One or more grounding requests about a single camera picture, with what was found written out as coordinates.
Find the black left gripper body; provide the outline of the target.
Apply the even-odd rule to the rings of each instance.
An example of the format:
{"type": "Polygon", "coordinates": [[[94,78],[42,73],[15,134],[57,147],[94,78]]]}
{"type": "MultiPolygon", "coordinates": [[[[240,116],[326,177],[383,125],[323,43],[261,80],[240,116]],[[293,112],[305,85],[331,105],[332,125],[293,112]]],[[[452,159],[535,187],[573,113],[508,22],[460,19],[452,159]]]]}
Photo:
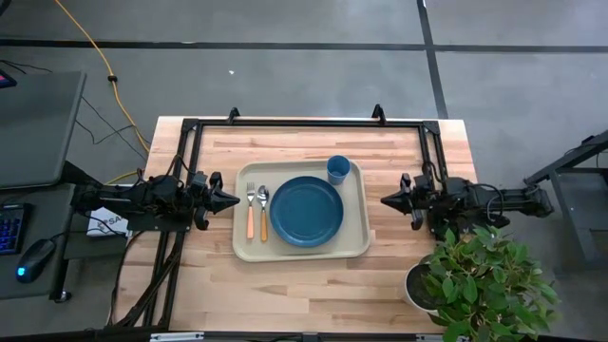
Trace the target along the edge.
{"type": "Polygon", "coordinates": [[[199,171],[190,183],[189,193],[194,198],[193,220],[196,227],[201,231],[208,229],[207,214],[209,212],[215,214],[219,210],[221,186],[222,177],[220,172],[213,172],[208,176],[199,171]]]}

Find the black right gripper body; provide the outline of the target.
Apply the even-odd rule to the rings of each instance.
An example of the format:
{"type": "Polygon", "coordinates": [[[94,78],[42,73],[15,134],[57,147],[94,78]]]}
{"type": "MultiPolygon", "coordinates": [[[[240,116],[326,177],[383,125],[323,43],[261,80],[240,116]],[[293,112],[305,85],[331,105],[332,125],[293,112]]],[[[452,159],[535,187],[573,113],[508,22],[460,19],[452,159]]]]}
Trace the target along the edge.
{"type": "Polygon", "coordinates": [[[413,230],[422,228],[424,211],[427,212],[427,223],[430,225],[430,230],[438,230],[445,226],[445,219],[439,210],[440,193],[432,189],[427,176],[416,176],[412,181],[408,173],[403,173],[401,190],[403,212],[411,215],[413,230]]]}

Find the fork with peach handle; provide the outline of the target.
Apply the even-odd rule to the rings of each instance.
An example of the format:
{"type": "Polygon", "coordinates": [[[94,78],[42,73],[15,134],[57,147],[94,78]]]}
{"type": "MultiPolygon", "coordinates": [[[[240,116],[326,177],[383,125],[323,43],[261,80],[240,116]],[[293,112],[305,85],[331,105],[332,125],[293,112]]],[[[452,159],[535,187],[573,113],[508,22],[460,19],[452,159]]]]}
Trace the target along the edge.
{"type": "Polygon", "coordinates": [[[253,239],[254,235],[255,235],[254,210],[253,210],[253,200],[254,200],[255,196],[256,196],[255,184],[253,182],[248,182],[247,188],[246,188],[246,198],[248,200],[246,237],[248,239],[253,239]]]}

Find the spoon with orange handle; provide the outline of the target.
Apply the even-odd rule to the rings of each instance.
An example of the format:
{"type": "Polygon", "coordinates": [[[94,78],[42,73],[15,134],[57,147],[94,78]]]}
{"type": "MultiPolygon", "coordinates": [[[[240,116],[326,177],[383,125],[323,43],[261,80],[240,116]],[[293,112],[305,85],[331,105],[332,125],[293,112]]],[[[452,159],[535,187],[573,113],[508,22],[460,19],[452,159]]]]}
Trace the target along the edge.
{"type": "Polygon", "coordinates": [[[266,214],[266,204],[269,199],[269,191],[265,185],[261,185],[257,190],[257,200],[261,205],[260,211],[260,239],[262,242],[266,242],[268,240],[268,226],[267,226],[267,214],[266,214]]]}

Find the blue cup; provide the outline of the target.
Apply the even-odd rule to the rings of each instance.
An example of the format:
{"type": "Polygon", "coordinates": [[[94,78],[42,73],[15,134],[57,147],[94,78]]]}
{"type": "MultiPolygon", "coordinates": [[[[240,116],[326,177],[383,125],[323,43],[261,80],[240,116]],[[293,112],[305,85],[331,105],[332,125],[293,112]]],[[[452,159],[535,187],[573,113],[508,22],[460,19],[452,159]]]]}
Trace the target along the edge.
{"type": "Polygon", "coordinates": [[[332,185],[342,184],[351,171],[351,162],[344,156],[335,155],[327,160],[328,182],[332,185]]]}

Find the blue plate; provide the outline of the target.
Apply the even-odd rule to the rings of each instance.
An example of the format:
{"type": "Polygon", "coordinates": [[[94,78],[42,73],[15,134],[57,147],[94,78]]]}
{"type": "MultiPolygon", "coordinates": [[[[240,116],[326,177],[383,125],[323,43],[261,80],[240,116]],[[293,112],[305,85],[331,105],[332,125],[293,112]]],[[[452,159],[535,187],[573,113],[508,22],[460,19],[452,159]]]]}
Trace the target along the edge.
{"type": "Polygon", "coordinates": [[[281,239],[296,247],[313,248],[337,234],[344,220],[344,204],[327,181],[300,176],[277,188],[269,215],[281,239]]]}

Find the beige plastic tray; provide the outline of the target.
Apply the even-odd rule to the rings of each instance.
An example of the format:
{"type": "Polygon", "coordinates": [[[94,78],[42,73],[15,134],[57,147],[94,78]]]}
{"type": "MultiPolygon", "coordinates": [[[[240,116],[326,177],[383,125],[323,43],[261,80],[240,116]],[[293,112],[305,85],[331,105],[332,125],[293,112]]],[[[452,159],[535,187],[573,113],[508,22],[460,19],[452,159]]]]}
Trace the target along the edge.
{"type": "Polygon", "coordinates": [[[233,249],[239,258],[247,262],[270,262],[358,257],[369,248],[371,228],[364,177],[355,162],[351,163],[351,171],[343,183],[333,186],[343,200],[344,220],[337,234],[329,242],[313,248],[302,248],[285,242],[277,235],[269,215],[271,199],[281,184],[300,176],[313,176],[328,181],[327,163],[323,160],[253,162],[237,171],[235,193],[241,198],[241,203],[234,207],[233,249]],[[246,237],[248,182],[253,182],[256,188],[256,196],[253,200],[255,226],[253,239],[246,237]],[[268,226],[266,242],[260,239],[261,205],[257,200],[257,190],[261,185],[265,185],[269,191],[266,204],[268,226]]]}

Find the white plant pot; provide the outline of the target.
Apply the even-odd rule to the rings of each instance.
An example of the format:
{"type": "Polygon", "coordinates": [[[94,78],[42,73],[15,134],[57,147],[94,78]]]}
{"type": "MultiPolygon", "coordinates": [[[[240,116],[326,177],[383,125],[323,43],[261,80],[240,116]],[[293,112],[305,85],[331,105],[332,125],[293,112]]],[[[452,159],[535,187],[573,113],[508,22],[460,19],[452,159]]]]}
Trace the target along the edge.
{"type": "Polygon", "coordinates": [[[430,268],[427,264],[412,266],[404,279],[404,300],[426,314],[438,316],[437,307],[440,296],[432,294],[428,290],[426,277],[429,275],[430,268]]]}

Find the white labelled box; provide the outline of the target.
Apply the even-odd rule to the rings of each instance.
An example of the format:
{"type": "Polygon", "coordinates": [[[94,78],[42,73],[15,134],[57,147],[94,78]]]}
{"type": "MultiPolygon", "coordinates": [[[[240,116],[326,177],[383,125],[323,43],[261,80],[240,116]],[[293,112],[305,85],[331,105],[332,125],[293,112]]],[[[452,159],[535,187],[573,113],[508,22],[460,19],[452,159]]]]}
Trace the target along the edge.
{"type": "Polygon", "coordinates": [[[88,217],[86,234],[90,237],[130,236],[127,230],[128,220],[112,211],[101,208],[91,211],[86,216],[88,217]]]}

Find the green leafy plant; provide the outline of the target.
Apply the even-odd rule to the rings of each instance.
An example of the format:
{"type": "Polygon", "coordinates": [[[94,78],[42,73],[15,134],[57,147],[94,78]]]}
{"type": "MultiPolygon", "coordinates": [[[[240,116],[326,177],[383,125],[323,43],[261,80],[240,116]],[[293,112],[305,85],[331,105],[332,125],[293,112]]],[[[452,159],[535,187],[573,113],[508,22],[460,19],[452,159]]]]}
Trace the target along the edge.
{"type": "Polygon", "coordinates": [[[557,319],[560,303],[552,283],[527,247],[493,226],[476,225],[456,238],[446,233],[423,259],[422,276],[444,342],[536,340],[557,319]]]}

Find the black computer mouse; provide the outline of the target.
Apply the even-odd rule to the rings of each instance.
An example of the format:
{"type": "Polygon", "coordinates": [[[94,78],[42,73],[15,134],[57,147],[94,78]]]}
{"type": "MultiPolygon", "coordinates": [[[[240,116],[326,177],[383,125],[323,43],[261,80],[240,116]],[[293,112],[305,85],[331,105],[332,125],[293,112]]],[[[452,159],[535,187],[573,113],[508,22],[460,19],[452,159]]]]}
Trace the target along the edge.
{"type": "Polygon", "coordinates": [[[16,268],[16,280],[20,283],[31,283],[44,271],[56,249],[56,243],[50,238],[39,239],[31,244],[22,254],[16,268]]]}

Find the dark grey flat panel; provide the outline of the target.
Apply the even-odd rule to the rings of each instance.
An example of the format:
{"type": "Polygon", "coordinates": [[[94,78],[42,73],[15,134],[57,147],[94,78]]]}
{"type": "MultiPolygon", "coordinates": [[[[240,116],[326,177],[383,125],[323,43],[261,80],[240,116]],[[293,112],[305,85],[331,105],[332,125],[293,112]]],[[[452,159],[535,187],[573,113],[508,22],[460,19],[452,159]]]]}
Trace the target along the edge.
{"type": "Polygon", "coordinates": [[[85,84],[71,71],[22,75],[0,89],[0,189],[60,181],[85,84]]]}

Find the backlit black keyboard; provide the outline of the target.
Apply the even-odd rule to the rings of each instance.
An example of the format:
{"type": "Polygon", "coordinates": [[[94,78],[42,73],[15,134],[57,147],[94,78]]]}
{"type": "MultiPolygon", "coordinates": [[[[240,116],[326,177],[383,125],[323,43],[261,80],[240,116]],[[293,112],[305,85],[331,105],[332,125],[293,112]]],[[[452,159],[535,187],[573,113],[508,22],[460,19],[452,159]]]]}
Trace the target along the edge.
{"type": "Polygon", "coordinates": [[[0,205],[0,256],[19,254],[32,205],[0,205]]]}

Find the black aluminium rig frame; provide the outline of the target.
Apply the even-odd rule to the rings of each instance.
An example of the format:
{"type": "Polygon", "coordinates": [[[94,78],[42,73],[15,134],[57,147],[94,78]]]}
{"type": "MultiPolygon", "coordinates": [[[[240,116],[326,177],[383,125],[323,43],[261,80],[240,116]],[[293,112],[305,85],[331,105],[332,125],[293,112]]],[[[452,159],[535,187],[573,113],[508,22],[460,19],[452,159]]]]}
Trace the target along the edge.
{"type": "Polygon", "coordinates": [[[380,201],[402,173],[420,169],[416,131],[401,120],[250,118],[215,120],[202,131],[198,167],[219,171],[233,191],[250,162],[320,160],[342,154],[363,171],[371,245],[355,258],[249,263],[232,249],[233,214],[187,233],[169,328],[176,331],[433,333],[428,316],[399,296],[407,269],[432,250],[432,237],[380,201]]]}

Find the silver metal bracket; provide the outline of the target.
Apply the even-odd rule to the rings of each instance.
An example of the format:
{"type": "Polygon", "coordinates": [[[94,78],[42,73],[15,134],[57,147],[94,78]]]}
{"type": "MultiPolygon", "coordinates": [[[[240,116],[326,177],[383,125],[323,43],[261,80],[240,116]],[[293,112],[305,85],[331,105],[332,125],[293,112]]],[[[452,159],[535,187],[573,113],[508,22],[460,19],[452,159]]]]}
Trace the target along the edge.
{"type": "Polygon", "coordinates": [[[149,342],[203,342],[204,332],[163,332],[150,335],[149,342]]]}
{"type": "MultiPolygon", "coordinates": [[[[440,334],[416,334],[415,335],[416,342],[450,342],[444,339],[444,337],[440,334]]],[[[457,337],[454,341],[451,342],[470,342],[469,338],[464,336],[457,337]]]]}

